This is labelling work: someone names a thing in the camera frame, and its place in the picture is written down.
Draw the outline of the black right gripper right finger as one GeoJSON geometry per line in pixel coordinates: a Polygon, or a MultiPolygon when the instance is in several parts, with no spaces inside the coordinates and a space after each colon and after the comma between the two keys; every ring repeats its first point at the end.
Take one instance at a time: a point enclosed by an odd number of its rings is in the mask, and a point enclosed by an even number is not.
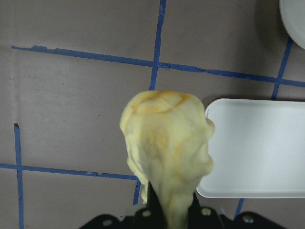
{"type": "Polygon", "coordinates": [[[193,193],[193,200],[188,208],[187,228],[198,229],[200,227],[200,204],[196,193],[193,193]]]}

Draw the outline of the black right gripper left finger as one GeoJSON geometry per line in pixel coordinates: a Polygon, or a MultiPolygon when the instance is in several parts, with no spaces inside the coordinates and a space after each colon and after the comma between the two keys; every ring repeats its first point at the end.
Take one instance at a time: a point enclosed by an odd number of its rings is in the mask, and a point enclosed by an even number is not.
{"type": "Polygon", "coordinates": [[[147,208],[150,212],[148,218],[152,229],[165,229],[166,219],[163,214],[162,206],[150,182],[148,182],[147,208]]]}

